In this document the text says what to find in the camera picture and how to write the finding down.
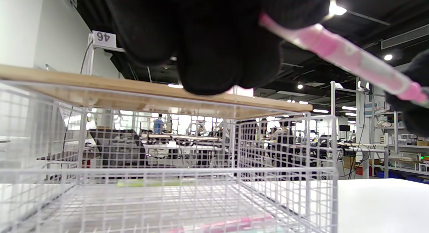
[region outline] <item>wooden board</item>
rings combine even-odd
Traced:
[[[311,105],[230,94],[203,97],[167,85],[0,65],[0,80],[74,106],[248,119],[311,111]]]

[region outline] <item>black glove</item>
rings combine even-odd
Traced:
[[[417,55],[411,65],[404,71],[410,79],[420,83],[422,87],[429,86],[429,50]],[[386,101],[395,111],[402,111],[406,128],[419,136],[429,136],[429,109],[417,106],[409,101],[403,101],[394,95],[386,93]]]
[[[198,95],[275,79],[282,39],[258,25],[261,12],[286,28],[303,28],[322,21],[330,1],[106,0],[127,56],[146,66],[177,53],[181,83]]]

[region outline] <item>person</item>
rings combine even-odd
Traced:
[[[292,154],[294,149],[287,146],[294,144],[294,137],[292,130],[289,127],[288,121],[280,122],[280,128],[273,133],[271,138],[274,139],[275,143],[268,146],[268,149],[277,151],[271,152],[271,159],[273,160],[273,166],[275,167],[292,167]]]
[[[164,122],[162,121],[162,114],[158,114],[158,119],[154,121],[154,133],[161,134]]]

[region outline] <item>pink marker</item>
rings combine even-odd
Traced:
[[[428,102],[420,84],[320,24],[301,30],[288,30],[266,14],[261,14],[259,24],[288,42],[316,53],[320,58],[369,81],[401,100],[420,105]]]

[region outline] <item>ceiling duct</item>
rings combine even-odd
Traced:
[[[383,50],[396,45],[400,45],[427,35],[429,35],[429,24],[426,24],[420,28],[416,28],[415,30],[400,34],[398,36],[391,37],[390,39],[385,39],[381,41],[381,49]]]

